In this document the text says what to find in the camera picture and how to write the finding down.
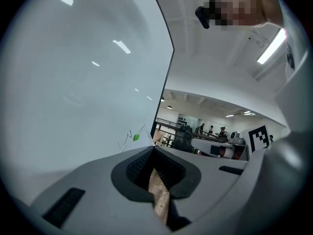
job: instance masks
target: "whiteboard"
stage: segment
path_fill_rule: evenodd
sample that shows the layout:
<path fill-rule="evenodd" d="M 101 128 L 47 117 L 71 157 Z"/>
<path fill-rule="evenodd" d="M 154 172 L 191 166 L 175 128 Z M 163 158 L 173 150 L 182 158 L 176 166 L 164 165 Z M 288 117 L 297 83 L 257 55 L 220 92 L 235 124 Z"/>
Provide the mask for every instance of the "whiteboard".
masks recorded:
<path fill-rule="evenodd" d="M 0 53 L 10 192 L 29 204 L 76 167 L 148 144 L 173 53 L 156 0 L 28 0 Z"/>

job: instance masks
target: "ceiling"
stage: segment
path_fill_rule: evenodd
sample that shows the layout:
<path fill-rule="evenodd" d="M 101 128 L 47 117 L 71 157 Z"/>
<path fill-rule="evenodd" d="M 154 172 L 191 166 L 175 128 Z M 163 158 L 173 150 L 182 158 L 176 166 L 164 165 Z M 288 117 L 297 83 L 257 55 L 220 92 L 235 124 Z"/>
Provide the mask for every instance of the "ceiling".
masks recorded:
<path fill-rule="evenodd" d="M 204 109 L 208 109 L 214 112 L 221 113 L 225 116 L 227 115 L 234 115 L 236 113 L 242 113 L 244 111 L 247 111 L 247 109 L 244 109 L 238 105 L 228 103 L 225 101 L 221 101 L 215 98 L 210 97 L 203 97 L 200 95 L 195 94 L 189 94 L 184 92 L 178 92 L 178 91 L 172 91 L 165 89 L 163 93 L 163 97 L 165 101 L 167 100 L 177 100 L 177 101 L 183 101 L 187 102 L 189 104 L 192 104 L 196 107 L 201 107 Z M 256 114 L 257 117 L 262 118 L 263 116 L 260 114 Z"/>
<path fill-rule="evenodd" d="M 257 82 L 278 92 L 286 82 L 286 44 L 264 65 L 257 62 L 279 28 L 266 24 L 227 30 L 220 26 L 204 29 L 195 16 L 195 10 L 208 0 L 158 0 L 173 39 L 175 52 L 187 56 L 206 55 L 223 63 L 225 67 L 242 69 Z"/>

